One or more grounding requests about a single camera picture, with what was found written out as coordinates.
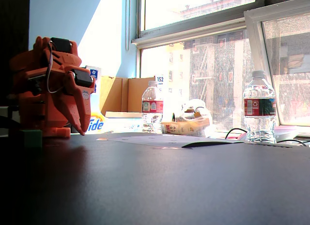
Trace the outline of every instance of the window pane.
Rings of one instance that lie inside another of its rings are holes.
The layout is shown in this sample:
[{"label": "window pane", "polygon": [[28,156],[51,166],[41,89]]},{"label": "window pane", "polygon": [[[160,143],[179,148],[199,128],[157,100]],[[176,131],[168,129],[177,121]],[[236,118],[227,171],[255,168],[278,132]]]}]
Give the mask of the window pane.
[{"label": "window pane", "polygon": [[[171,53],[182,58],[171,62]],[[245,128],[242,94],[253,69],[245,30],[145,49],[141,59],[142,77],[163,75],[164,120],[198,98],[218,131]]]},{"label": "window pane", "polygon": [[310,124],[310,14],[263,22],[284,125]]},{"label": "window pane", "polygon": [[145,0],[145,29],[148,30],[160,27],[254,1],[255,0]]}]

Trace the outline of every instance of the orange plastic toy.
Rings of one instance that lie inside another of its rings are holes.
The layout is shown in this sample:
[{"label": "orange plastic toy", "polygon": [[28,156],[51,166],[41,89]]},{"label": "orange plastic toy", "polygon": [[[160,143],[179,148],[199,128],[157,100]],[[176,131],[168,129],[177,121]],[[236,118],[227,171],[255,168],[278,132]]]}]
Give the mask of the orange plastic toy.
[{"label": "orange plastic toy", "polygon": [[80,64],[76,42],[46,37],[37,37],[33,50],[10,60],[22,129],[41,129],[44,137],[70,137],[70,128],[64,126],[71,123],[85,134],[95,80]]}]

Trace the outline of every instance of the table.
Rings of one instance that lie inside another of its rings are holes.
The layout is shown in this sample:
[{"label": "table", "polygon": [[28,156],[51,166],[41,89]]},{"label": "table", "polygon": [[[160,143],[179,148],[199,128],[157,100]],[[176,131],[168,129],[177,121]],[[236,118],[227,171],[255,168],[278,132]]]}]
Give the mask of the table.
[{"label": "table", "polygon": [[115,136],[45,139],[41,155],[15,153],[6,162],[18,166],[5,176],[8,217],[34,225],[310,223],[308,147],[156,149]]}]

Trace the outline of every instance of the water bottle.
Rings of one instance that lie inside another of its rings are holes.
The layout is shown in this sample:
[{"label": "water bottle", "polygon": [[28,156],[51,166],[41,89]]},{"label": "water bottle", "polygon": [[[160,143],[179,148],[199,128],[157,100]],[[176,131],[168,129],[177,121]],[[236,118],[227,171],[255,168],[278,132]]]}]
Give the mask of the water bottle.
[{"label": "water bottle", "polygon": [[265,79],[264,71],[253,71],[252,77],[252,81],[243,93],[247,140],[254,143],[274,144],[276,142],[275,91]]},{"label": "water bottle", "polygon": [[156,81],[149,81],[149,87],[142,95],[142,131],[161,134],[163,98]]}]

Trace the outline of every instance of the blue wall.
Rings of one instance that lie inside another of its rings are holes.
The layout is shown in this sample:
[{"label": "blue wall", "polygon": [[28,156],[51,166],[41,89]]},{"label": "blue wall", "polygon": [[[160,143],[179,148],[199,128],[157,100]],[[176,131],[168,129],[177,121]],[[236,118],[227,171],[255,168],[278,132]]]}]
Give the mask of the blue wall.
[{"label": "blue wall", "polygon": [[[136,0],[131,0],[130,19],[131,40]],[[125,50],[125,0],[30,0],[29,49],[37,36],[76,41],[81,66],[100,67],[102,75],[136,76],[136,47]]]}]

